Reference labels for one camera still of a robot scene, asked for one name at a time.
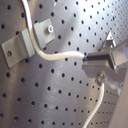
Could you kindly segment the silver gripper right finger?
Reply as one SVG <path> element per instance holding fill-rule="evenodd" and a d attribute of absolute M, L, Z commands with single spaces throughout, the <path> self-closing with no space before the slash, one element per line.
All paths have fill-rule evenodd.
<path fill-rule="evenodd" d="M 114 37 L 112 35 L 112 32 L 109 31 L 101 49 L 114 48 L 115 46 L 116 46 L 116 43 L 115 43 Z"/>

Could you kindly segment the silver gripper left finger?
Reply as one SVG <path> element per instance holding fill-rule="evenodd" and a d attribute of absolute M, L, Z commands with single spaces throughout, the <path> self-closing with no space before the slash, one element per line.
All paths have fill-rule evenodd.
<path fill-rule="evenodd" d="M 100 52 L 89 53 L 82 68 L 88 77 L 94 78 L 103 73 L 111 79 L 122 79 L 126 73 L 128 62 L 128 39 L 114 48 L 101 49 Z"/>

